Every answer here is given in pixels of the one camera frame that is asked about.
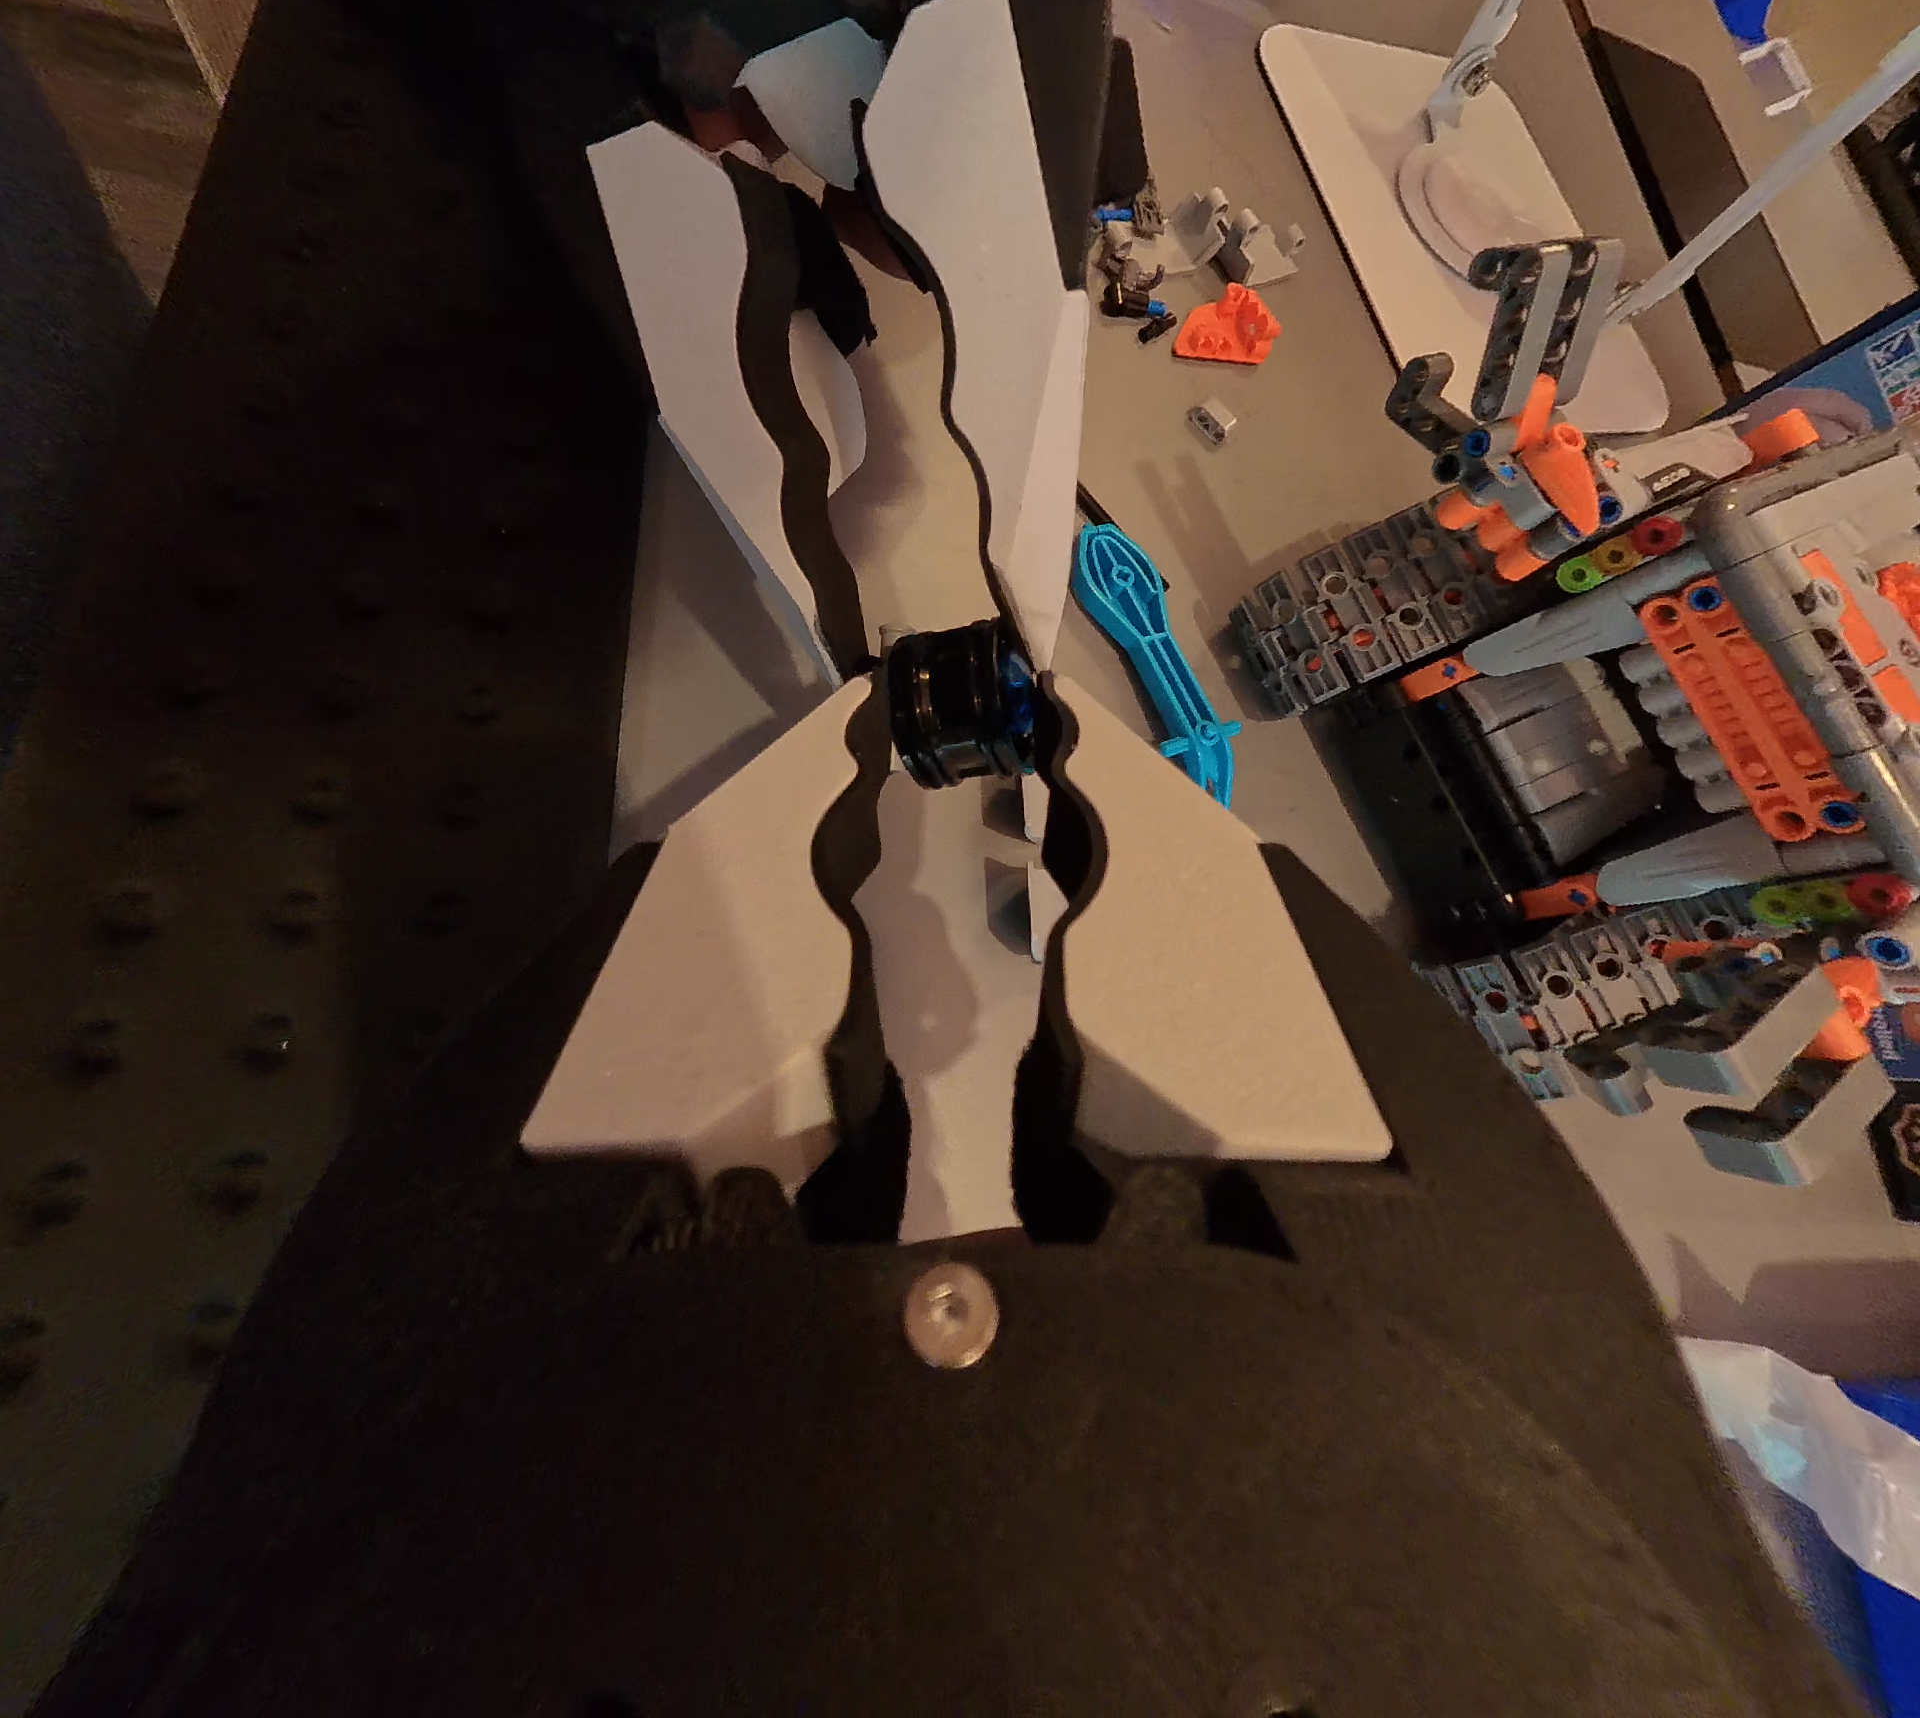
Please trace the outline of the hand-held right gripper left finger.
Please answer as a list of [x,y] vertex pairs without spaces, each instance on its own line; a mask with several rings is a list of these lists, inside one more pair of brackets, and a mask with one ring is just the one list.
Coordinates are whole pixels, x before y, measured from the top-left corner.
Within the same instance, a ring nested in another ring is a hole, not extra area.
[[788,1195],[826,1161],[853,939],[812,842],[857,785],[870,698],[843,686],[670,826],[525,1123],[531,1157],[759,1168]]

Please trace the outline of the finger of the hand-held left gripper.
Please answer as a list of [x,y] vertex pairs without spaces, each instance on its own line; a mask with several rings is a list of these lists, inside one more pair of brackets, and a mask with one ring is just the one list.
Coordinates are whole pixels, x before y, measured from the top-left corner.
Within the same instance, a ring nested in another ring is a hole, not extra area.
[[730,167],[651,120],[588,148],[656,418],[741,548],[781,626],[829,684],[847,678],[788,540],[785,458],[748,390],[741,306],[750,242]]
[[942,321],[942,410],[977,466],[983,558],[1040,671],[1069,609],[1092,309],[1063,277],[1012,0],[931,0],[858,144]]

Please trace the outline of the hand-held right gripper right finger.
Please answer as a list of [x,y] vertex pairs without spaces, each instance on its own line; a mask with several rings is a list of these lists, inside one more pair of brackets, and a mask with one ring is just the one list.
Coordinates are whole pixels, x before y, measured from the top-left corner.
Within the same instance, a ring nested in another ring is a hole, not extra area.
[[1387,1159],[1256,835],[1072,678],[1051,681],[1038,729],[1060,910],[1034,1049],[1069,1136],[1140,1161]]

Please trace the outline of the black toy wheel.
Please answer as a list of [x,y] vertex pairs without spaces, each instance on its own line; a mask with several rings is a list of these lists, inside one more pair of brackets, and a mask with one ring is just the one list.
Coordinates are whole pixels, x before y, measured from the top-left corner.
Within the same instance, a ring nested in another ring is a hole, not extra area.
[[900,632],[883,654],[886,720],[906,777],[942,792],[973,780],[1019,780],[1037,766],[1031,745],[1008,738],[999,696],[999,663],[1027,653],[1002,618],[969,626]]

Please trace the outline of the large grey curved panel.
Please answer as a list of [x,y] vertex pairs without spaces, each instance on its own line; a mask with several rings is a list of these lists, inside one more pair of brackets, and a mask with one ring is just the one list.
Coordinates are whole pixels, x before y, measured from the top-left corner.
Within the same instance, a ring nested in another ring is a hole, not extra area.
[[1193,193],[1165,217],[1165,275],[1213,268],[1231,285],[1263,291],[1298,275],[1305,237],[1277,232],[1249,206],[1234,206],[1222,188]]

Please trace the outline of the orange angled panel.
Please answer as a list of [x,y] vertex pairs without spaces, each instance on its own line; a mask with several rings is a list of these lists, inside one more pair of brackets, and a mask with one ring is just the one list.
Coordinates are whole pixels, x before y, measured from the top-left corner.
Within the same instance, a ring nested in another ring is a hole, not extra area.
[[1282,334],[1284,326],[1261,291],[1233,282],[1221,298],[1183,319],[1172,354],[1181,362],[1253,368],[1267,362]]

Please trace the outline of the blue plastic tool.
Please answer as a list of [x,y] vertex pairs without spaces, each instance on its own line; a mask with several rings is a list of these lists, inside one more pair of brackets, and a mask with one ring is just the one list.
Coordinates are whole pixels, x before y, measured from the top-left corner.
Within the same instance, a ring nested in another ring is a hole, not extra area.
[[1231,809],[1234,741],[1243,725],[1216,712],[1174,637],[1158,566],[1117,525],[1090,523],[1077,532],[1069,583],[1080,609],[1137,678],[1162,756],[1219,806]]

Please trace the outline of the black perforated panel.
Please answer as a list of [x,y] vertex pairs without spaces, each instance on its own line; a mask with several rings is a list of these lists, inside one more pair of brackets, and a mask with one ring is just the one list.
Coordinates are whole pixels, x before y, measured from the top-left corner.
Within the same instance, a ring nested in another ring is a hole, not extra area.
[[488,0],[262,0],[4,802],[4,1484],[167,1439],[600,877],[633,378]]

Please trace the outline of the tracked toy robot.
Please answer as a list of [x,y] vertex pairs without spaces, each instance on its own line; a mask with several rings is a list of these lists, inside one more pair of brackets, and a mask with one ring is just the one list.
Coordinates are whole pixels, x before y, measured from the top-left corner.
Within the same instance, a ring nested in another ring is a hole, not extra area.
[[1788,389],[1677,435],[1572,417],[1622,248],[1481,251],[1466,408],[1405,364],[1429,498],[1234,607],[1403,893],[1416,964],[1539,1103],[1677,1097],[1716,1172],[1808,1186],[1916,1005],[1916,412]]

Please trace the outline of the plastic bags of sheets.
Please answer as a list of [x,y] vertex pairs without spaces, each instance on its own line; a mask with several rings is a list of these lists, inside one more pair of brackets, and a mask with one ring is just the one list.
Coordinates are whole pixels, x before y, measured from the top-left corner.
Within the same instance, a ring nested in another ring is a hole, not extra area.
[[1715,1437],[1808,1509],[1860,1571],[1918,1597],[1918,1442],[1824,1375],[1753,1344],[1679,1338]]

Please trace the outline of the blue robot kit box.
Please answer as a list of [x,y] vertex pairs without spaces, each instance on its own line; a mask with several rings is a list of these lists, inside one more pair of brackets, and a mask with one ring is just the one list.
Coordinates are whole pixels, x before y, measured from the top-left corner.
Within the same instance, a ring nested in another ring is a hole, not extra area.
[[1812,354],[1726,401],[1712,417],[1758,418],[1803,408],[1840,437],[1915,427],[1918,418],[1918,292],[1908,292]]

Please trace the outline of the blue storage bin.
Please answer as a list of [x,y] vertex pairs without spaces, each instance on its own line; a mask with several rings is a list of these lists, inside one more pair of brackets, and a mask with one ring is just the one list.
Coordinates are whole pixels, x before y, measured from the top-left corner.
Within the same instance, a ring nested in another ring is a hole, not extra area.
[[[1865,1412],[1918,1439],[1918,1380],[1845,1380],[1843,1394]],[[1870,1646],[1880,1675],[1884,1713],[1918,1714],[1918,1601],[1905,1588],[1855,1567],[1866,1614]]]

